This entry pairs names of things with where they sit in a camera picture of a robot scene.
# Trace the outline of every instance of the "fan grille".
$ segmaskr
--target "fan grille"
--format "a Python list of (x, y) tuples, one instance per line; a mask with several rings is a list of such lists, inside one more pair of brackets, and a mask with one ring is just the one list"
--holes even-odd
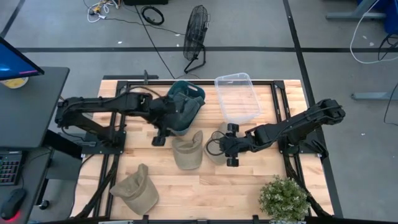
[(191, 12), (184, 40), (184, 57), (193, 60), (198, 57), (205, 41), (208, 25), (208, 14), (202, 5), (196, 6)]

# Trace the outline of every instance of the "green plant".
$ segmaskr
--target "green plant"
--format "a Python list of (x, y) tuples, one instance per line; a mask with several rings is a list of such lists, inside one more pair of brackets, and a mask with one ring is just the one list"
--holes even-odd
[(261, 188), (259, 202), (262, 212), (287, 222), (303, 220), (310, 207), (307, 193), (294, 180), (279, 176)]

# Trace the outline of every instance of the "white cable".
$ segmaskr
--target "white cable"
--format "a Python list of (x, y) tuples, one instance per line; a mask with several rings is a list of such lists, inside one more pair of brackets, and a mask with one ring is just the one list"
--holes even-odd
[[(104, 19), (104, 18), (105, 18), (105, 16), (101, 16), (100, 13), (96, 13), (96, 14), (98, 15), (98, 18), (97, 18), (96, 20), (93, 20), (93, 21), (90, 20), (90, 11), (92, 11), (91, 9), (92, 9), (93, 7), (95, 7), (95, 6), (99, 5), (99, 4), (101, 4), (101, 3), (102, 3), (102, 1), (100, 1), (99, 3), (96, 3), (96, 4), (94, 4), (94, 5), (92, 5), (91, 7), (89, 7), (89, 8), (87, 9), (87, 21), (88, 21), (88, 22), (94, 23), (94, 22), (98, 22), (100, 19)], [(112, 3), (105, 3), (105, 4), (103, 4), (102, 7), (101, 7), (102, 9), (104, 9), (104, 12), (107, 13), (107, 14), (109, 13), (109, 7), (108, 7), (108, 5), (109, 5), (109, 6), (113, 6)]]
[(353, 39), (351, 40), (351, 43), (350, 43), (350, 45), (349, 45), (349, 51), (351, 51), (351, 55), (353, 55), (354, 59), (355, 59), (357, 62), (359, 62), (359, 63), (363, 63), (363, 64), (372, 64), (372, 63), (379, 63), (379, 62), (388, 62), (388, 61), (392, 61), (392, 60), (398, 59), (398, 57), (394, 57), (394, 58), (391, 58), (391, 59), (377, 60), (377, 61), (374, 61), (374, 62), (363, 62), (363, 61), (359, 60), (358, 58), (356, 58), (355, 55), (354, 55), (354, 52), (353, 52), (353, 42), (354, 42), (354, 39), (355, 39), (356, 31), (358, 30), (358, 27), (359, 27), (360, 23), (362, 22), (363, 18), (365, 18), (365, 15), (366, 15), (366, 14), (367, 14), (379, 1), (380, 1), (380, 0), (377, 0), (376, 2), (374, 2), (374, 4), (369, 8), (369, 10), (366, 11), (366, 12), (362, 15), (362, 18), (359, 20), (358, 25), (356, 25), (356, 28), (355, 28), (355, 31), (354, 31), (354, 35), (353, 35)]

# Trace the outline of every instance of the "fan stand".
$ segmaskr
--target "fan stand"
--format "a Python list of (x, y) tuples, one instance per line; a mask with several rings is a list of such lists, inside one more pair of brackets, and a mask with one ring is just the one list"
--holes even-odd
[(191, 60), (191, 62), (185, 67), (185, 69), (184, 69), (185, 74), (187, 74), (188, 72), (191, 72), (192, 70), (200, 68), (200, 67), (202, 67), (202, 66), (204, 66), (206, 64), (206, 47), (204, 45), (201, 45), (201, 48), (203, 49), (203, 63), (201, 65), (198, 65), (198, 66), (196, 66), (194, 68), (191, 68), (191, 69), (187, 70), (188, 67), (192, 64), (193, 61), (199, 59), (198, 57), (193, 58)]

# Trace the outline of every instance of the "computer mouse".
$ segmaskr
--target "computer mouse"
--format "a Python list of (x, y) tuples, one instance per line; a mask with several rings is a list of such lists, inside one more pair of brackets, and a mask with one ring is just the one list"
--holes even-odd
[(10, 220), (16, 215), (26, 196), (26, 190), (15, 189), (1, 205), (1, 218)]

